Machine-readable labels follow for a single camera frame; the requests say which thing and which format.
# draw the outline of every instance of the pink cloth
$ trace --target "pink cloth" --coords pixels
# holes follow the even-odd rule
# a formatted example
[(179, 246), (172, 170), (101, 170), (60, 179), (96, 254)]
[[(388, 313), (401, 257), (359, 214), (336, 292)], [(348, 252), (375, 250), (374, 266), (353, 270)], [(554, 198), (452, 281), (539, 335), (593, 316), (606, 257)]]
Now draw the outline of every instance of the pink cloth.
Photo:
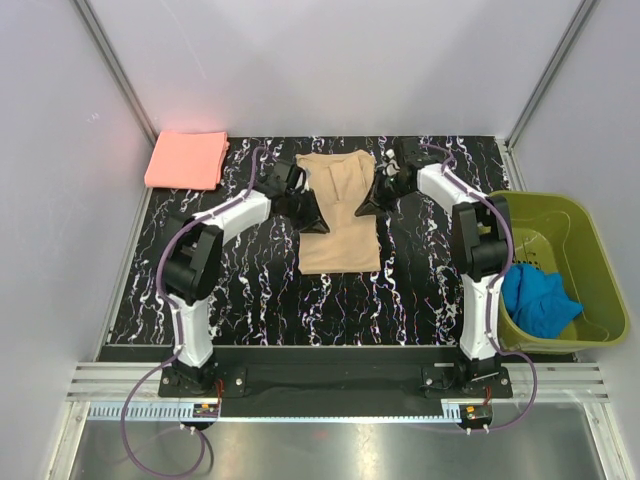
[(229, 148), (226, 132), (162, 132), (144, 175), (147, 187), (214, 190)]

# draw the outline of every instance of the cable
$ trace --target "cable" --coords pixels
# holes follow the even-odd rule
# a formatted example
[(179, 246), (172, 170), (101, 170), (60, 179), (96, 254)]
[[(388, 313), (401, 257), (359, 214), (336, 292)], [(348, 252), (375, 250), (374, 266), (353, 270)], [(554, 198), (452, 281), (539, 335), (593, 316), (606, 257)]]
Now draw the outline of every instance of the cable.
[(129, 457), (131, 462), (133, 462), (133, 464), (136, 467), (138, 467), (138, 469), (140, 469), (141, 471), (143, 471), (143, 472), (145, 472), (145, 473), (147, 473), (149, 475), (153, 475), (154, 477), (157, 477), (157, 478), (181, 479), (181, 478), (189, 477), (193, 472), (195, 472), (198, 469), (198, 467), (200, 467), (200, 464), (202, 463), (202, 460), (204, 459), (205, 448), (206, 448), (206, 444), (207, 444), (207, 438), (204, 436), (204, 434), (199, 430), (192, 429), (191, 432), (195, 432), (198, 435), (198, 437), (200, 438), (200, 445), (201, 445), (200, 455), (198, 456), (198, 459), (193, 464), (193, 466), (191, 468), (189, 468), (187, 471), (185, 471), (183, 473), (179, 473), (179, 474), (169, 475), (169, 474), (165, 474), (165, 473), (161, 473), (161, 472), (156, 472), (155, 470), (152, 470), (152, 469), (146, 467), (144, 464), (142, 464), (142, 462), (140, 462), (140, 460), (138, 460), (138, 458), (136, 457), (135, 452), (131, 449), (131, 445), (129, 445), (129, 439), (127, 438), (127, 430), (126, 430), (126, 427), (125, 427), (126, 414), (127, 414), (127, 410), (129, 409), (129, 404), (131, 403), (131, 400), (133, 399), (133, 396), (138, 391), (138, 389), (142, 386), (142, 384), (144, 382), (146, 382), (149, 377), (151, 377), (151, 375), (153, 375), (154, 373), (156, 373), (159, 370), (162, 370), (164, 367), (166, 367), (168, 365), (171, 365), (171, 363), (173, 363), (173, 361), (176, 360), (180, 356), (180, 352), (184, 348), (184, 343), (183, 343), (184, 342), (184, 328), (183, 328), (183, 325), (182, 325), (182, 315), (180, 314), (180, 308), (178, 306), (178, 303), (175, 302), (174, 300), (172, 300), (167, 295), (167, 292), (164, 289), (164, 284), (163, 284), (163, 281), (162, 281), (162, 274), (164, 272), (164, 267), (165, 267), (165, 265), (167, 263), (167, 259), (169, 258), (169, 255), (171, 255), (171, 253), (173, 252), (173, 249), (175, 248), (175, 246), (177, 245), (178, 241), (180, 240), (180, 238), (182, 238), (183, 235), (188, 233), (196, 225), (198, 225), (198, 224), (200, 224), (202, 222), (205, 222), (207, 220), (210, 220), (211, 218), (214, 218), (215, 216), (220, 215), (221, 213), (229, 210), (230, 208), (235, 207), (236, 205), (242, 203), (249, 196), (249, 194), (251, 194), (251, 191), (253, 190), (253, 186), (254, 186), (255, 180), (256, 180), (256, 170), (257, 170), (257, 165), (258, 165), (258, 153), (259, 152), (266, 152), (269, 155), (272, 155), (271, 152), (269, 152), (269, 150), (266, 147), (256, 147), (253, 150), (253, 155), (251, 156), (251, 177), (249, 178), (249, 185), (247, 186), (247, 189), (242, 194), (238, 195), (234, 200), (232, 200), (231, 202), (227, 203), (226, 205), (223, 205), (222, 207), (218, 208), (217, 210), (214, 210), (210, 214), (203, 215), (202, 217), (196, 218), (195, 220), (192, 220), (187, 225), (182, 227), (178, 231), (178, 233), (176, 233), (171, 238), (171, 240), (169, 240), (169, 243), (167, 244), (167, 246), (165, 247), (164, 251), (162, 252), (162, 257), (160, 257), (160, 262), (158, 262), (158, 269), (157, 269), (157, 272), (156, 272), (156, 282), (155, 282), (156, 283), (156, 291), (158, 292), (158, 295), (160, 296), (160, 298), (162, 298), (165, 302), (167, 302), (169, 304), (169, 306), (171, 307), (171, 311), (176, 316), (176, 325), (177, 325), (177, 330), (178, 330), (177, 332), (175, 332), (175, 335), (176, 335), (176, 340), (175, 340), (176, 347), (175, 347), (175, 350), (174, 350), (174, 354), (169, 359), (165, 360), (164, 362), (162, 362), (157, 367), (152, 368), (148, 373), (144, 374), (140, 380), (138, 380), (138, 382), (131, 389), (131, 392), (129, 392), (129, 395), (127, 396), (127, 399), (124, 401), (124, 405), (122, 407), (122, 413), (120, 414), (120, 436), (122, 437), (122, 444), (124, 446), (125, 451), (127, 452), (127, 456)]
[(505, 351), (503, 351), (500, 348), (500, 345), (495, 341), (493, 332), (491, 331), (491, 306), (492, 306), (492, 303), (493, 303), (493, 300), (494, 300), (494, 295), (495, 295), (495, 292), (493, 291), (493, 287), (495, 286), (495, 284), (500, 279), (502, 279), (507, 274), (507, 272), (511, 268), (511, 264), (513, 263), (514, 248), (513, 248), (513, 237), (511, 236), (511, 230), (509, 229), (509, 224), (504, 219), (502, 214), (498, 211), (498, 209), (495, 206), (493, 206), (493, 204), (491, 202), (489, 202), (486, 199), (486, 197), (484, 197), (483, 195), (478, 194), (474, 189), (472, 189), (472, 188), (468, 187), (467, 185), (465, 185), (458, 177), (456, 177), (451, 172), (451, 170), (448, 167), (449, 167), (449, 165), (451, 163), (453, 163), (455, 161), (455, 158), (453, 156), (453, 152), (451, 150), (443, 148), (443, 147), (440, 147), (438, 145), (433, 145), (433, 144), (430, 144), (430, 143), (423, 143), (421, 145), (423, 147), (425, 147), (425, 148), (431, 148), (431, 149), (438, 150), (438, 151), (441, 151), (441, 152), (445, 152), (445, 153), (448, 154), (448, 157), (442, 163), (442, 170), (441, 170), (442, 174), (451, 183), (453, 183), (456, 187), (458, 187), (460, 190), (462, 190), (467, 195), (469, 195), (471, 198), (479, 201), (480, 203), (482, 203), (482, 205), (484, 205), (486, 208), (488, 208), (489, 211), (491, 213), (493, 213), (493, 215), (495, 215), (495, 217), (498, 219), (498, 223), (502, 227), (502, 230), (505, 232), (505, 236), (506, 236), (506, 240), (507, 240), (507, 261), (505, 262), (504, 266), (502, 267), (502, 270), (500, 271), (500, 273), (489, 283), (489, 285), (487, 285), (487, 307), (486, 307), (486, 311), (485, 311), (485, 332), (487, 334), (487, 337), (489, 338), (489, 342), (491, 343), (491, 346), (494, 348), (494, 350), (499, 355), (501, 355), (503, 357), (514, 356), (514, 357), (519, 357), (519, 358), (523, 359), (525, 362), (527, 362), (529, 364), (529, 367), (531, 368), (531, 374), (533, 376), (533, 390), (531, 392), (531, 398), (529, 399), (529, 403), (527, 403), (527, 406), (525, 407), (525, 409), (515, 419), (505, 423), (504, 425), (499, 425), (499, 426), (493, 427), (491, 429), (493, 431), (506, 430), (507, 428), (513, 427), (513, 426), (517, 425), (518, 423), (520, 423), (529, 414), (529, 412), (530, 412), (531, 408), (533, 407), (533, 404), (534, 404), (534, 402), (536, 400), (536, 396), (538, 394), (538, 372), (536, 371), (536, 366), (533, 363), (533, 361), (531, 361), (529, 356), (526, 355), (523, 352), (505, 352)]

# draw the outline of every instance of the blue cloth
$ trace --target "blue cloth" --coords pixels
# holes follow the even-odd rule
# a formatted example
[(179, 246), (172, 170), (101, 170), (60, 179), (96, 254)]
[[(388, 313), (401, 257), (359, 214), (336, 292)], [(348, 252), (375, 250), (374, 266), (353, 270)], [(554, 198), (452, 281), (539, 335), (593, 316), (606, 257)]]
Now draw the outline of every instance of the blue cloth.
[(557, 338), (582, 312), (582, 305), (567, 297), (559, 273), (546, 275), (527, 264), (509, 269), (502, 298), (515, 324), (538, 338)]

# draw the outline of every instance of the shiny floor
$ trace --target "shiny floor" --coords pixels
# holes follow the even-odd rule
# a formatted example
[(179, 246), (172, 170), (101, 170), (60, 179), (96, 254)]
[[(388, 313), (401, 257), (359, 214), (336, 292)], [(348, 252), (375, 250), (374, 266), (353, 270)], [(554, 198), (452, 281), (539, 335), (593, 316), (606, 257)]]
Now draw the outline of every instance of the shiny floor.
[[(494, 424), (517, 415), (497, 405)], [(131, 422), (138, 457), (164, 473), (189, 468), (195, 438), (169, 424)], [(215, 453), (191, 478), (217, 480), (604, 479), (580, 405), (539, 404), (518, 426), (472, 435), (445, 425), (219, 423), (206, 430)], [(115, 422), (89, 421), (71, 479), (153, 478), (124, 460)]]

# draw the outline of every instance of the yellow-green laundry basket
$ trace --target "yellow-green laundry basket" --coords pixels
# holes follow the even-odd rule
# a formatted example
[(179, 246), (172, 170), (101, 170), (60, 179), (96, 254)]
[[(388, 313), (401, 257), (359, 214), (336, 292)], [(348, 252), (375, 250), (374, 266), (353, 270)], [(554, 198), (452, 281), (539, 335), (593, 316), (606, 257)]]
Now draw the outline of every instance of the yellow-green laundry basket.
[(500, 296), (498, 334), (502, 348), (530, 353), (571, 353), (620, 343), (629, 318), (604, 250), (587, 211), (561, 196), (494, 192), (509, 204), (515, 261), (545, 273), (559, 272), (572, 300), (584, 312), (557, 339), (533, 337), (518, 328)]

